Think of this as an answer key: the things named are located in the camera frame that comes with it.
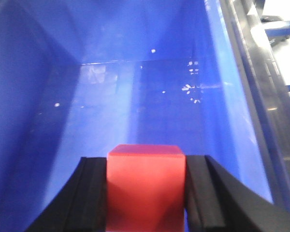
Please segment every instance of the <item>red block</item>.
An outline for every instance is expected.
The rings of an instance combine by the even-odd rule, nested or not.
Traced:
[[[118,145],[107,158],[109,232],[183,232],[186,157],[177,146]]]

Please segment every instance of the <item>blue plastic container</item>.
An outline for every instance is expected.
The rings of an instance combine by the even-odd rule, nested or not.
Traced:
[[[80,157],[209,154],[271,201],[215,0],[0,1],[0,232],[24,230]]]

